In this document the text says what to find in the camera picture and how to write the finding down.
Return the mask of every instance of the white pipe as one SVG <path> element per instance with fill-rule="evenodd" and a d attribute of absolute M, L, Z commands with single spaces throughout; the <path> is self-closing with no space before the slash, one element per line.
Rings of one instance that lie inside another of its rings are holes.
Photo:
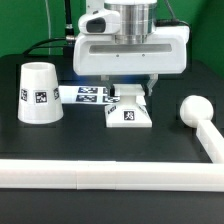
<path fill-rule="evenodd" d="M 224 192 L 224 165 L 0 160 L 0 188 Z"/>

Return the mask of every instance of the white ball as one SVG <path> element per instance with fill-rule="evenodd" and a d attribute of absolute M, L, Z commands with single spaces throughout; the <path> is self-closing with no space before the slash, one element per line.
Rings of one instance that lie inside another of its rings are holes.
<path fill-rule="evenodd" d="M 197 128 L 199 120 L 211 120 L 213 114 L 212 104 L 202 96 L 189 96 L 180 107 L 181 119 L 192 128 Z"/>

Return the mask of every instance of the apriltag sticker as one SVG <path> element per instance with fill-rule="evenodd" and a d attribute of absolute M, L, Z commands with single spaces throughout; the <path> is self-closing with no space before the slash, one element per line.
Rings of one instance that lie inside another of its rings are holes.
<path fill-rule="evenodd" d="M 134 121 L 135 120 L 135 112 L 133 110 L 124 111 L 124 120 L 125 121 Z"/>
<path fill-rule="evenodd" d="M 28 91 L 25 89 L 21 89 L 21 100 L 24 100 L 27 102 L 27 98 L 28 98 Z"/>
<path fill-rule="evenodd" d="M 47 92 L 44 91 L 35 92 L 35 99 L 36 103 L 38 104 L 47 103 Z"/>

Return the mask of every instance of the white plastic part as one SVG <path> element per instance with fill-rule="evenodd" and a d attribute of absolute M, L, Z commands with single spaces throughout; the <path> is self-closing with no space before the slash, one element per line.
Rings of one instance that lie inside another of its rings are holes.
<path fill-rule="evenodd" d="M 23 64 L 19 94 L 19 120 L 46 124 L 63 117 L 55 66 L 45 62 Z"/>
<path fill-rule="evenodd" d="M 137 84 L 115 84 L 115 96 L 120 102 L 105 107 L 107 127 L 152 127 L 146 108 L 137 104 L 137 96 L 144 96 L 142 86 Z"/>
<path fill-rule="evenodd" d="M 111 5 L 143 5 L 157 3 L 157 0 L 105 0 L 104 2 Z"/>
<path fill-rule="evenodd" d="M 192 128 L 197 128 L 200 120 L 211 120 L 213 113 L 212 104 L 202 96 L 187 97 L 180 108 L 181 119 Z"/>
<path fill-rule="evenodd" d="M 196 133 L 213 163 L 224 163 L 224 138 L 210 120 L 200 120 Z"/>
<path fill-rule="evenodd" d="M 80 34 L 74 50 L 74 70 L 78 75 L 182 73 L 188 36 L 185 26 L 158 27 L 144 44 L 127 48 L 115 44 L 113 35 Z"/>
<path fill-rule="evenodd" d="M 185 124 L 197 128 L 196 135 L 213 163 L 224 163 L 224 139 L 212 124 L 212 104 L 204 97 L 189 96 L 180 108 Z"/>
<path fill-rule="evenodd" d="M 224 192 L 224 164 L 0 160 L 0 188 Z"/>
<path fill-rule="evenodd" d="M 88 21 L 102 18 L 105 20 L 106 28 L 102 34 L 115 34 L 120 30 L 120 13 L 116 11 L 111 11 L 107 9 L 99 10 L 96 14 L 85 14 L 79 19 L 79 30 L 83 34 L 89 34 L 87 31 L 87 23 Z"/>
<path fill-rule="evenodd" d="M 104 0 L 86 0 L 86 13 L 93 13 L 104 8 Z"/>
<path fill-rule="evenodd" d="M 0 160 L 1 188 L 76 189 L 73 161 Z"/>
<path fill-rule="evenodd" d="M 115 161 L 79 161 L 77 189 L 116 189 Z"/>

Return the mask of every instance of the white block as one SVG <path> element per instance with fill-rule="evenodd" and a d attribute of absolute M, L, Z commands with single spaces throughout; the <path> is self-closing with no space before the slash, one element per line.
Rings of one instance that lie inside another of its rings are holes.
<path fill-rule="evenodd" d="M 210 120 L 200 120 L 196 133 L 213 163 L 224 163 L 224 139 Z"/>
<path fill-rule="evenodd" d="M 79 161 L 77 189 L 115 190 L 115 161 Z"/>
<path fill-rule="evenodd" d="M 76 189 L 76 162 L 1 159 L 0 188 Z"/>
<path fill-rule="evenodd" d="M 116 190 L 224 191 L 224 166 L 117 163 Z"/>

